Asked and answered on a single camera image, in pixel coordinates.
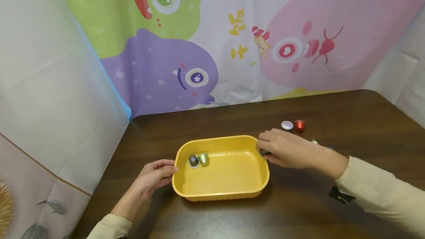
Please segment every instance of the fabric curtain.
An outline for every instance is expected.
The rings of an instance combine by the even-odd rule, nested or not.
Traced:
[[[425,7],[364,85],[425,127]]]
[[[69,238],[128,117],[65,0],[0,12],[0,238]]]
[[[132,115],[361,88],[424,0],[67,0]]]
[[[135,117],[364,87],[424,125],[424,1],[0,0],[0,238],[69,238],[121,100]]]

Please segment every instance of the brown table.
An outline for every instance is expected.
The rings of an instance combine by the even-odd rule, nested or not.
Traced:
[[[143,165],[174,159],[193,139],[258,136],[284,120],[306,121],[301,134],[425,189],[425,130],[374,91],[266,101],[139,116],[128,126],[73,238],[86,238]],[[188,202],[171,186],[159,189],[130,238],[409,238],[355,203],[328,197],[332,181],[313,171],[271,164],[270,182],[254,199]]]

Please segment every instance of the white capsule lid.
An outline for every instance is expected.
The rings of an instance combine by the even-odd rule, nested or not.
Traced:
[[[283,121],[280,126],[284,129],[284,130],[291,130],[294,128],[294,124],[291,121]]]

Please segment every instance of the finger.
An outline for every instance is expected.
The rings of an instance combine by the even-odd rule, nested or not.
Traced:
[[[149,163],[149,165],[154,169],[158,169],[161,168],[162,166],[173,166],[174,165],[174,160],[166,160],[166,159],[162,159],[162,160],[157,160],[154,162]]]
[[[159,187],[166,186],[166,185],[170,184],[172,179],[173,178],[170,177],[170,178],[166,178],[166,179],[161,180],[159,182]]]
[[[286,165],[282,161],[282,159],[279,158],[278,156],[274,155],[274,154],[270,154],[270,155],[265,156],[265,159],[270,161],[271,163],[277,164],[279,166],[286,167]]]
[[[256,149],[258,150],[258,151],[260,151],[260,149],[265,149],[265,150],[269,150],[269,149],[271,149],[270,148],[271,146],[270,146],[270,142],[268,142],[268,141],[263,141],[263,140],[259,140],[259,141],[257,141],[257,145],[256,145]]]
[[[285,133],[288,133],[288,132],[286,132],[286,131],[283,131],[283,130],[281,130],[281,129],[279,129],[279,128],[272,128],[272,132],[276,135],[276,134],[278,134],[278,135],[283,135],[283,134],[285,134]]]
[[[260,135],[258,136],[258,139],[261,139],[262,141],[271,141],[274,137],[274,133],[271,132],[270,130],[267,130],[263,133],[260,133]]]
[[[167,165],[156,169],[155,171],[153,171],[153,174],[155,178],[159,181],[160,179],[167,177],[167,175],[173,175],[175,172],[177,172],[177,167]]]

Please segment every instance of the sleeve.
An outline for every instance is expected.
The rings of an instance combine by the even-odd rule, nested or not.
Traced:
[[[129,220],[108,214],[96,224],[87,239],[127,238],[131,226]]]
[[[425,238],[425,192],[355,157],[336,180],[340,192],[356,198],[364,211]]]

